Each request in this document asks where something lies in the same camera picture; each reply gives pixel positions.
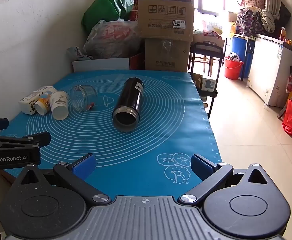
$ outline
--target white concentric circle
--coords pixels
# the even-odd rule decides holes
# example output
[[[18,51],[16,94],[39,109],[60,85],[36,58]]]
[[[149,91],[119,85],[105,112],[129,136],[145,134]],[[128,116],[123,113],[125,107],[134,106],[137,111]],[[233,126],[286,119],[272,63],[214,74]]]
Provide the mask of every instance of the white concentric circle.
[[[140,78],[145,85],[141,120],[131,133],[118,131],[112,122],[112,112],[125,81]],[[49,131],[51,143],[41,149],[42,159],[56,164],[72,163],[87,153],[93,153],[96,166],[121,163],[141,156],[166,141],[179,127],[185,113],[181,95],[169,84],[155,78],[114,74],[83,80],[71,80],[61,88],[70,94],[74,85],[92,85],[98,99],[92,111],[75,112],[56,121],[52,114],[32,115],[26,125],[26,134]]]

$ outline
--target curtain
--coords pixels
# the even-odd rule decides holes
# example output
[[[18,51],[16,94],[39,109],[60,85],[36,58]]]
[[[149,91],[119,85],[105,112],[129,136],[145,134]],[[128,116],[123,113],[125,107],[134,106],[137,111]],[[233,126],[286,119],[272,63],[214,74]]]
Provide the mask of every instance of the curtain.
[[[265,9],[262,10],[262,25],[270,33],[273,33],[275,31],[276,26],[274,19],[277,19],[279,17],[281,1],[282,0],[266,0]]]

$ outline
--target tiled floor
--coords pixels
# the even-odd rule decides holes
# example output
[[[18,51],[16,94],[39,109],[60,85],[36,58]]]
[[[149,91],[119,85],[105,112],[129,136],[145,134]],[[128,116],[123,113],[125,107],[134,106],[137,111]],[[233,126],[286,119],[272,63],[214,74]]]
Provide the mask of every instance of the tiled floor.
[[[292,137],[283,131],[278,111],[264,108],[264,102],[244,82],[228,80],[221,72],[210,123],[222,160],[243,169],[260,163],[292,211]],[[0,179],[0,200],[7,190]],[[292,212],[284,237],[292,240]]]

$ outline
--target blue barrel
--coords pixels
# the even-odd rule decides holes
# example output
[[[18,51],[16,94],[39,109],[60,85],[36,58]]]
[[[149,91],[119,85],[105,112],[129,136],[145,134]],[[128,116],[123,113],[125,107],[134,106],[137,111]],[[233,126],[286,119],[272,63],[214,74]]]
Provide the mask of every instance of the blue barrel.
[[[254,45],[256,42],[254,40],[248,39],[247,55],[246,55],[246,58],[244,58],[246,43],[247,43],[247,39],[233,36],[231,51],[238,54],[240,60],[244,62],[244,65],[242,66],[240,70],[240,75],[239,75],[241,77],[242,69],[244,67],[244,78],[247,78],[249,76],[251,63],[252,63],[252,57],[253,57],[253,51],[254,51]]]

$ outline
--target metal screw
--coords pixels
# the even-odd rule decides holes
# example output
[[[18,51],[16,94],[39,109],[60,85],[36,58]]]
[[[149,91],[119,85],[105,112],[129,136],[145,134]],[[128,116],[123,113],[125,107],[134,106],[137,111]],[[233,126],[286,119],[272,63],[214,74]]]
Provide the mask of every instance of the metal screw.
[[[95,202],[106,202],[107,200],[109,199],[109,197],[107,195],[104,195],[104,194],[97,194],[95,196],[93,196],[93,200]]]
[[[196,201],[196,197],[194,195],[185,194],[180,197],[183,202],[192,203]]]

